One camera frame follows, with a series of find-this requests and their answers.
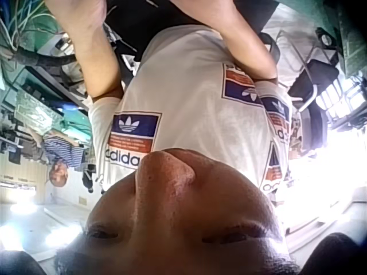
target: person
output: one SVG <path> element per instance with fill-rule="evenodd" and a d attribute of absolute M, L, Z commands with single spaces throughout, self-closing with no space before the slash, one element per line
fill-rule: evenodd
<path fill-rule="evenodd" d="M 203 25 L 161 30 L 126 91 L 104 0 L 45 0 L 93 107 L 103 189 L 60 274 L 296 274 L 266 194 L 287 171 L 292 103 L 233 0 L 171 0 Z"/>
<path fill-rule="evenodd" d="M 83 159 L 84 147 L 66 134 L 55 129 L 44 136 L 39 135 L 28 127 L 28 132 L 34 140 L 33 152 L 41 156 L 45 154 L 52 165 L 49 179 L 55 187 L 64 187 L 68 180 L 68 168 L 80 167 Z"/>

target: adidas logo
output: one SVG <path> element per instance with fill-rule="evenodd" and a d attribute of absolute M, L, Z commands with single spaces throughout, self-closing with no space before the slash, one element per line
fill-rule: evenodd
<path fill-rule="evenodd" d="M 278 104 L 273 102 L 274 107 L 282 114 L 285 115 L 284 107 L 281 105 L 280 101 L 278 101 Z"/>
<path fill-rule="evenodd" d="M 255 89 L 247 89 L 242 92 L 242 96 L 250 96 L 252 101 L 257 99 L 257 93 Z"/>
<path fill-rule="evenodd" d="M 119 121 L 119 127 L 121 129 L 121 131 L 125 132 L 125 133 L 130 133 L 134 130 L 137 129 L 137 127 L 139 126 L 140 122 L 136 121 L 134 123 L 131 123 L 131 117 L 129 116 L 125 122 L 123 122 L 122 120 Z"/>

